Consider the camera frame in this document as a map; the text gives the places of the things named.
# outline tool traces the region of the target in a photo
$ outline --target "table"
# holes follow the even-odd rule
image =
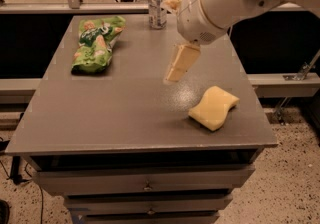
[[[123,15],[107,70],[72,75],[79,21],[99,17],[73,18],[6,153],[32,165],[34,181],[63,196],[79,223],[213,223],[257,156],[277,145],[229,38],[202,47],[169,86],[163,77],[183,40],[175,16],[150,30],[147,15]],[[240,98],[215,132],[188,117],[211,86]]]

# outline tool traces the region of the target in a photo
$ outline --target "floor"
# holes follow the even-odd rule
[[[320,223],[320,147],[312,125],[299,105],[284,111],[287,125],[280,125],[270,105],[264,106],[278,147],[266,149],[255,162],[256,171],[240,189],[233,191],[233,201],[220,212],[217,224]],[[9,140],[18,123],[17,113],[0,115],[0,136]],[[11,157],[0,156],[7,172]],[[21,164],[23,178],[30,179],[32,169]],[[0,167],[0,198],[11,209],[10,224],[72,223],[61,197],[51,197],[32,181],[14,185]]]

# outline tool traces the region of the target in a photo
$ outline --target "drawer knob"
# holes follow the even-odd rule
[[[147,181],[146,182],[146,186],[143,188],[143,190],[146,191],[146,192],[150,192],[150,191],[152,191],[152,189],[153,188],[150,186],[149,181]]]
[[[150,208],[150,210],[147,212],[148,215],[153,215],[155,214],[156,212],[154,210],[152,210],[152,208]]]

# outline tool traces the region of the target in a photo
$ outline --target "chip bag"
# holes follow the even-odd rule
[[[112,48],[125,27],[121,16],[81,20],[79,48],[73,56],[72,73],[95,74],[109,66]]]

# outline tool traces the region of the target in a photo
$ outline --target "gray table surface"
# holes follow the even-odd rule
[[[81,19],[75,16],[6,150],[10,155],[241,149],[277,144],[268,120],[227,36],[202,47],[183,79],[163,84],[182,37],[168,16],[150,30],[147,15],[123,15],[126,29],[106,72],[72,75]],[[188,117],[211,86],[240,98],[224,126],[210,132]]]

